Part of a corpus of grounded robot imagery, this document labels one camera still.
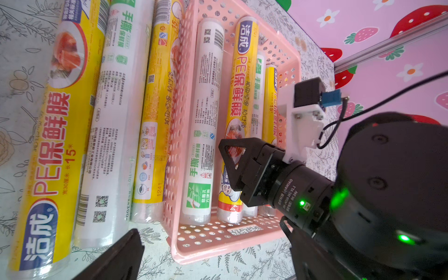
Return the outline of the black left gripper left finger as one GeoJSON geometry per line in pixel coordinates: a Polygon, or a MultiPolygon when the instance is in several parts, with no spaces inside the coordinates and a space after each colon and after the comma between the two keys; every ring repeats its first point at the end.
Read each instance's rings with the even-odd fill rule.
{"type": "Polygon", "coordinates": [[[131,229],[75,279],[136,280],[144,249],[139,231],[131,229]]]}

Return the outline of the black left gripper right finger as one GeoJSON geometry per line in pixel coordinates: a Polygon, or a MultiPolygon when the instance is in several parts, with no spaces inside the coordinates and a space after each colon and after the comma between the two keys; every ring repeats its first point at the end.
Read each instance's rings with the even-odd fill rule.
{"type": "Polygon", "coordinates": [[[289,234],[289,241],[298,280],[358,279],[303,230],[294,227],[289,234]]]}

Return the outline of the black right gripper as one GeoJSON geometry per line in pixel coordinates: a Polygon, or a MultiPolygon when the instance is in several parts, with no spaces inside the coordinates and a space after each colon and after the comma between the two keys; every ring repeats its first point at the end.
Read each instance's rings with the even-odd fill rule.
{"type": "Polygon", "coordinates": [[[219,151],[232,190],[249,207],[274,203],[281,184],[298,166],[285,163],[285,151],[259,138],[222,139],[219,151]]]}

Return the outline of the yellow plastic wrap roll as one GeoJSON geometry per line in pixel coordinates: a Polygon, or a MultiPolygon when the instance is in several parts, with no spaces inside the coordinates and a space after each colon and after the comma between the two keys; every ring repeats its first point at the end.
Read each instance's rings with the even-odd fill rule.
{"type": "Polygon", "coordinates": [[[183,1],[156,1],[131,220],[161,221],[173,94],[179,77],[183,1]]]}
{"type": "Polygon", "coordinates": [[[266,66],[262,140],[277,146],[278,142],[278,71],[274,65],[266,66]]]}
{"type": "Polygon", "coordinates": [[[65,1],[7,268],[42,280],[69,262],[110,1],[65,1]]]}
{"type": "MultiPolygon", "coordinates": [[[[258,21],[251,16],[241,18],[234,42],[226,140],[248,138],[251,134],[258,39],[258,21]]],[[[222,163],[217,217],[223,222],[238,224],[243,218],[243,203],[241,193],[231,188],[230,171],[231,168],[222,163]]]]}

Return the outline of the white green plastic wrap roll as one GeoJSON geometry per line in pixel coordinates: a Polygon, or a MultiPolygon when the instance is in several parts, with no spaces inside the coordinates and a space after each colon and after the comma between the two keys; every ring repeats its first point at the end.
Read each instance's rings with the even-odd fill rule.
{"type": "Polygon", "coordinates": [[[255,69],[254,100],[250,134],[252,138],[262,139],[265,74],[266,56],[262,51],[258,51],[255,69]]]}
{"type": "Polygon", "coordinates": [[[151,44],[154,1],[113,1],[73,243],[109,246],[127,231],[151,44]]]}

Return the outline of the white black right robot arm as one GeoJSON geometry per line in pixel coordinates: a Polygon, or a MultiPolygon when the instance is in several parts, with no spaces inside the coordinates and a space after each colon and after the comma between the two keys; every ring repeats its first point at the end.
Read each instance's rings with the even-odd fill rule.
{"type": "Polygon", "coordinates": [[[232,190],[282,213],[298,280],[448,277],[448,129],[400,113],[354,125],[329,180],[257,138],[222,140],[232,190]]]}

